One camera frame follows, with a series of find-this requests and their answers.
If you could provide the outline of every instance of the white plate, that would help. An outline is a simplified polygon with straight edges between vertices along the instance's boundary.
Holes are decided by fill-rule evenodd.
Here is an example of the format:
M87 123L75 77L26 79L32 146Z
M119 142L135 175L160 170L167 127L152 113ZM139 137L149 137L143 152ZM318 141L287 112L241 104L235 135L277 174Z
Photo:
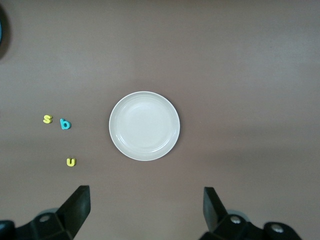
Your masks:
M163 96L138 91L122 98L113 108L109 131L114 145L129 158L151 161L166 155L180 132L179 116Z

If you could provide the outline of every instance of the black object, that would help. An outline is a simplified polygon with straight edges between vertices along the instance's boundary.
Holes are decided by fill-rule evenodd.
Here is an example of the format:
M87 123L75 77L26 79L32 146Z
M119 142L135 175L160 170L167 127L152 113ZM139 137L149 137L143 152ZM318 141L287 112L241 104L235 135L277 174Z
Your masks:
M72 240L90 213L90 188L79 186L55 213L43 213L15 228L0 221L0 240Z
M228 214L213 187L205 187L203 214L209 232L200 240L302 240L288 225L267 222L263 229L243 217Z
M44 213L15 228L0 221L0 240L72 240L91 209L89 186L80 186L55 213ZM302 240L288 225L267 222L263 229L243 217L228 214L213 187L205 187L203 214L209 232L199 240Z

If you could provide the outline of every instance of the plate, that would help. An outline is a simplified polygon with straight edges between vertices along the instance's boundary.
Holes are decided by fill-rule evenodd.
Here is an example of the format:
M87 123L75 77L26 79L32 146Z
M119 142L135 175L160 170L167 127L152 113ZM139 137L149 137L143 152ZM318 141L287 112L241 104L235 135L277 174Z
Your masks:
M114 106L109 131L114 145L124 155L151 161L163 157L175 146L180 120L175 107L165 97L138 91Z

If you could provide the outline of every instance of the ceramic plate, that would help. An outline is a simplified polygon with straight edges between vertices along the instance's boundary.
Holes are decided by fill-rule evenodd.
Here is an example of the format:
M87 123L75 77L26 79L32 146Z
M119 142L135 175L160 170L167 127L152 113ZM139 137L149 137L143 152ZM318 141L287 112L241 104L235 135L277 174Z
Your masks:
M124 155L151 161L174 147L180 121L176 109L166 98L154 92L138 91L115 105L109 131L113 143Z

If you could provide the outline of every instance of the letter b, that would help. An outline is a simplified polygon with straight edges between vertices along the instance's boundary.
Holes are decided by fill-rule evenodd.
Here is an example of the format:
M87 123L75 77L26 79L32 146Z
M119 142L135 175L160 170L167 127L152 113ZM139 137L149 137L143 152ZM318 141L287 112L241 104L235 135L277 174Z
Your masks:
M71 123L69 121L64 120L63 118L60 119L60 124L63 130L71 128Z

